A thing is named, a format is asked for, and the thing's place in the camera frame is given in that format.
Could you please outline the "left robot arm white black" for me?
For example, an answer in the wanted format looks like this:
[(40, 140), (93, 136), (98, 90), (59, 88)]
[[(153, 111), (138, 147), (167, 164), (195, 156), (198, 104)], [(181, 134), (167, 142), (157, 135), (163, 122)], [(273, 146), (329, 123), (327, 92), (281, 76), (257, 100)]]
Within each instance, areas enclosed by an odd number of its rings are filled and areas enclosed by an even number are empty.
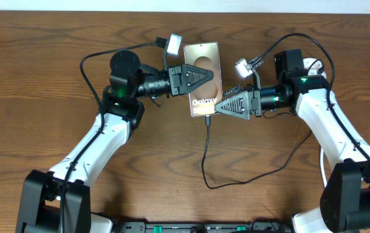
[(49, 171), (23, 183), (16, 232), (114, 232), (114, 220), (91, 210), (91, 187), (138, 128), (142, 97), (187, 95), (213, 80), (211, 70), (176, 65), (158, 70), (131, 49), (112, 51), (110, 84), (97, 96), (98, 115), (77, 146)]

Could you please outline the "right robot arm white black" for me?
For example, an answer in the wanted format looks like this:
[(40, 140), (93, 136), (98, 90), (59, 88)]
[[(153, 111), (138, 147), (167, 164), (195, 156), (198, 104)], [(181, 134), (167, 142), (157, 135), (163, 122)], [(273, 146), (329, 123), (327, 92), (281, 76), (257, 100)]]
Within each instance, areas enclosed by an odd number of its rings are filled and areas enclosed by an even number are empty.
[(278, 84), (240, 90), (215, 105), (218, 113), (250, 119), (287, 107), (310, 127), (332, 169), (319, 207), (292, 217), (293, 232), (350, 232), (370, 228), (370, 145), (336, 101), (320, 61), (299, 49), (274, 56)]

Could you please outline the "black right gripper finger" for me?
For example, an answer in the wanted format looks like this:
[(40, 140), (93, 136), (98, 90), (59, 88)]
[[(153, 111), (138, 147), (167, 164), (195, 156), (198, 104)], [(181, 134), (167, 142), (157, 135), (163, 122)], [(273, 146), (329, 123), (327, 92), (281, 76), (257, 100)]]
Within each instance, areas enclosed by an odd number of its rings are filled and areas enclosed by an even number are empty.
[(234, 94), (237, 94), (243, 90), (241, 85), (237, 85), (223, 93), (223, 97), (232, 96)]
[(215, 111), (217, 113), (230, 115), (232, 117), (249, 120), (251, 110), (250, 107), (251, 98), (252, 98), (251, 92), (243, 91), (216, 104)]

